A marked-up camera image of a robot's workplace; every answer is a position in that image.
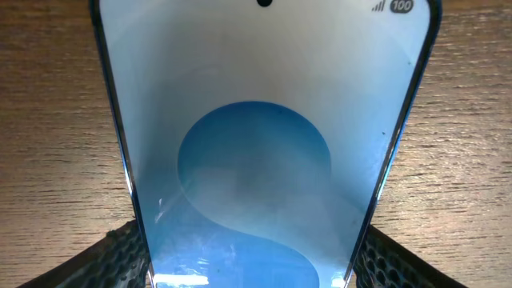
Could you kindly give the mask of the blue Galaxy smartphone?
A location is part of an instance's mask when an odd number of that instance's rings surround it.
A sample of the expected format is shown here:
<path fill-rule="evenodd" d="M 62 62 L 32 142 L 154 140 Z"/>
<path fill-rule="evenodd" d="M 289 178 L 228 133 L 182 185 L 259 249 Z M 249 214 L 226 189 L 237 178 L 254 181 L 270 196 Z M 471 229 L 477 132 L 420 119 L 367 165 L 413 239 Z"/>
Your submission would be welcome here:
<path fill-rule="evenodd" d="M 436 0 L 92 0 L 154 287 L 345 287 Z"/>

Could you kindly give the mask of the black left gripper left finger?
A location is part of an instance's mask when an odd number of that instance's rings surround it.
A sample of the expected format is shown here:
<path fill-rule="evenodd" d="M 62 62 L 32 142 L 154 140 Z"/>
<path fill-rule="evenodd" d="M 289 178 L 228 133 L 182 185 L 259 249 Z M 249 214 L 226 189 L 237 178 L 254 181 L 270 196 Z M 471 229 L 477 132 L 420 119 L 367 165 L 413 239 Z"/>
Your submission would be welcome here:
<path fill-rule="evenodd" d="M 135 220 L 19 288 L 145 288 L 150 256 Z"/>

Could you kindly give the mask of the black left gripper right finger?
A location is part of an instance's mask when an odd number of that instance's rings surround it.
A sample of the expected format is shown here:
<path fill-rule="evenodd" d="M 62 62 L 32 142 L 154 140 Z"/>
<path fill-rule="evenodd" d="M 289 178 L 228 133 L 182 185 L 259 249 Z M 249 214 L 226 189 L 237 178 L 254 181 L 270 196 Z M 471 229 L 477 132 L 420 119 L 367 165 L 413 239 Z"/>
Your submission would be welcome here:
<path fill-rule="evenodd" d="M 357 288 L 466 288 L 373 226 L 354 262 Z"/>

